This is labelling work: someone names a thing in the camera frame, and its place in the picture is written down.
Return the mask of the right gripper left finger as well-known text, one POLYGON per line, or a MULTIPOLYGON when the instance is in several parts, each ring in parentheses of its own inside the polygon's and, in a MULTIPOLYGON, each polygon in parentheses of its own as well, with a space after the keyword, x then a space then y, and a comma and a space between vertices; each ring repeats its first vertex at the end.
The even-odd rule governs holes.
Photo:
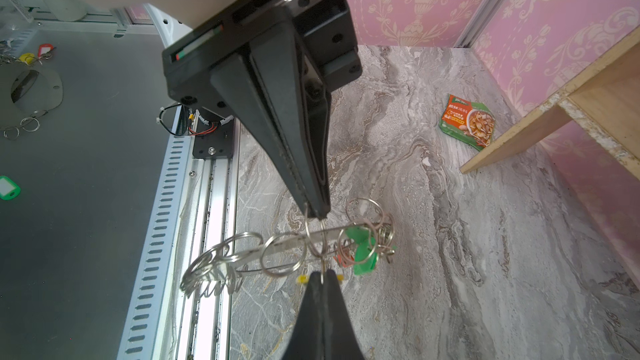
POLYGON ((323 319, 320 312, 322 287, 321 273, 313 272, 282 360, 323 358, 323 319))

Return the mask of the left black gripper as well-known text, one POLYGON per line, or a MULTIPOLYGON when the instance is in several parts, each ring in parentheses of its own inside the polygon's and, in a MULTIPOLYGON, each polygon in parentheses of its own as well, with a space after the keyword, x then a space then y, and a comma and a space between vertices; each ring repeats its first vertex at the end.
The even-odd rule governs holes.
POLYGON ((237 0, 163 51, 168 95, 235 115, 310 218, 331 209, 328 99, 363 68, 348 0, 237 0))

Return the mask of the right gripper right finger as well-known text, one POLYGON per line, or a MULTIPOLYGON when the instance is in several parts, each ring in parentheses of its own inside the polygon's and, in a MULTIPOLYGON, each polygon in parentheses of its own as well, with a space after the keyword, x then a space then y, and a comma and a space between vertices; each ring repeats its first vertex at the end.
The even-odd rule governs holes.
POLYGON ((335 272, 323 275, 322 295, 323 359, 364 360, 335 272))

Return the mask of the metal ring plate with keyrings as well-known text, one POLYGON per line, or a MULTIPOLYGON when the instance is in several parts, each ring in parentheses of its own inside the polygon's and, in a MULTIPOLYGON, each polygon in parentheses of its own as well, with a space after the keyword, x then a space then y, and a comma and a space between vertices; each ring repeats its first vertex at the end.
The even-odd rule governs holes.
POLYGON ((309 263, 319 262, 326 269, 338 265, 337 253, 355 255, 356 243, 346 230, 370 228, 377 241, 378 261, 395 255, 396 228, 393 215, 371 198, 354 198, 345 206, 348 223, 330 228, 324 220, 312 226, 303 219, 299 231, 275 233, 266 238, 261 233, 237 233, 204 250, 184 271, 180 290, 186 296, 218 296, 223 290, 240 290, 246 277, 263 274, 270 278, 286 278, 300 272, 309 263))

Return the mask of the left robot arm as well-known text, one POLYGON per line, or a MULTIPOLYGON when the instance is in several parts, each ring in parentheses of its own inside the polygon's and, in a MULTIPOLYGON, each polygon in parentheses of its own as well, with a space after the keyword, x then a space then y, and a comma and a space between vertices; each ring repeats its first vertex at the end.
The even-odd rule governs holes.
POLYGON ((164 43, 168 95, 234 117, 273 161, 311 218, 331 209, 328 130, 332 93, 361 76, 348 0, 193 0, 198 21, 148 11, 164 43))

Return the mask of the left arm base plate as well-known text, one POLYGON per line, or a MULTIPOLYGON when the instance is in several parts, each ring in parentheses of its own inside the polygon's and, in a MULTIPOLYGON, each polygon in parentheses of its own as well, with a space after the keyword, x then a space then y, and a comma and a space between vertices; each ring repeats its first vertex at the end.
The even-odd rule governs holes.
POLYGON ((206 109, 196 112, 192 155, 196 159, 231 158, 234 153, 235 117, 222 118, 206 109))

